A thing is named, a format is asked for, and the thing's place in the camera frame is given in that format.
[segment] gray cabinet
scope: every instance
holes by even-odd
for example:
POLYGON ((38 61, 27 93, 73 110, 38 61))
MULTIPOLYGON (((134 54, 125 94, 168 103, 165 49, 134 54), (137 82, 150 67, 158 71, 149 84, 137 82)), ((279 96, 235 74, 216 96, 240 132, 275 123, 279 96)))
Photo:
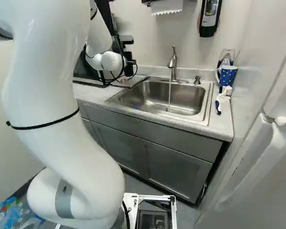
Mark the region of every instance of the gray cabinet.
POLYGON ((212 163, 83 120, 93 138, 127 171, 195 203, 212 163))
POLYGON ((153 143, 148 143, 146 150, 150 181, 195 201, 212 163, 153 143))
POLYGON ((101 146, 123 168, 146 177, 147 161, 144 142, 121 131, 91 122, 101 146))
POLYGON ((84 119, 84 118, 82 119, 82 121, 83 121, 85 127, 87 128, 88 132, 92 136, 92 138, 96 141, 97 144, 102 146, 100 143, 100 138, 95 131, 95 127, 92 126, 92 122, 90 122, 89 120, 84 119))
POLYGON ((83 104, 94 122, 166 146, 208 162, 215 162, 222 141, 83 104))

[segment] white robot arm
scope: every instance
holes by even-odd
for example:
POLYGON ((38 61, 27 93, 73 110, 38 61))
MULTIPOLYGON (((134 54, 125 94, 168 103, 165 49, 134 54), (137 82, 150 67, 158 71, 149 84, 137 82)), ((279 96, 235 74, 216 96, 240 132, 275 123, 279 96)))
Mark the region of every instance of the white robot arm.
POLYGON ((112 46, 112 37, 107 26, 97 10, 93 0, 91 5, 91 22, 86 43, 86 61, 96 70, 114 71, 126 65, 125 57, 109 51, 112 46))
POLYGON ((30 207, 69 227, 109 229, 124 177, 86 131, 72 76, 86 41, 95 69, 113 70, 121 56, 106 52, 107 28, 98 16, 90 23, 89 9, 89 0, 0 0, 0 27, 15 42, 2 101, 19 139, 47 166, 29 187, 30 207))

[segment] blue cup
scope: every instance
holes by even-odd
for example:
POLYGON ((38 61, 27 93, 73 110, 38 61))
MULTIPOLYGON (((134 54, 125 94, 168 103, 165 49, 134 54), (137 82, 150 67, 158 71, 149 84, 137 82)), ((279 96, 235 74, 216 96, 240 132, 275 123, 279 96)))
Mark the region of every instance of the blue cup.
POLYGON ((238 67, 231 66, 231 65, 224 65, 220 68, 216 69, 216 80, 220 87, 223 86, 232 86, 234 79, 236 77, 238 67))

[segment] countertop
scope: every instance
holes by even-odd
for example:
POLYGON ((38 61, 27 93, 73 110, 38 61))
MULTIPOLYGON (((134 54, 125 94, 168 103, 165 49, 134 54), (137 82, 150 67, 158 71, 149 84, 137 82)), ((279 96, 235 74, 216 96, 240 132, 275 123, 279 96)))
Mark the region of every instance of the countertop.
POLYGON ((124 88, 115 86, 100 88, 78 83, 73 84, 74 95, 79 103, 99 107, 109 111, 121 113, 124 115, 129 115, 150 122, 174 127, 177 129, 189 131, 192 133, 212 137, 227 142, 231 142, 233 140, 234 132, 233 132, 233 122, 232 122, 230 102, 222 103, 221 104, 222 114, 221 115, 216 114, 215 100, 217 95, 219 94, 217 83, 214 83, 210 120, 209 120, 209 125, 207 126, 195 123, 189 124, 179 121, 167 120, 167 118, 160 116, 158 114, 152 114, 131 108, 121 110, 119 109, 119 107, 105 102, 107 99, 109 99, 110 97, 117 94, 123 89, 124 88))

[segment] stainless steel sink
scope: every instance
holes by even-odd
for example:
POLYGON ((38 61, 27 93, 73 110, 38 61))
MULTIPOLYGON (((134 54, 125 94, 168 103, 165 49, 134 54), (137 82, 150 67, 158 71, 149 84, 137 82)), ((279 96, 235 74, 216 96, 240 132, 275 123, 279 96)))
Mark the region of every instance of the stainless steel sink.
POLYGON ((106 102, 166 117, 203 121, 206 116, 212 82, 199 85, 171 83, 169 106, 169 82, 150 77, 132 89, 124 89, 106 102))

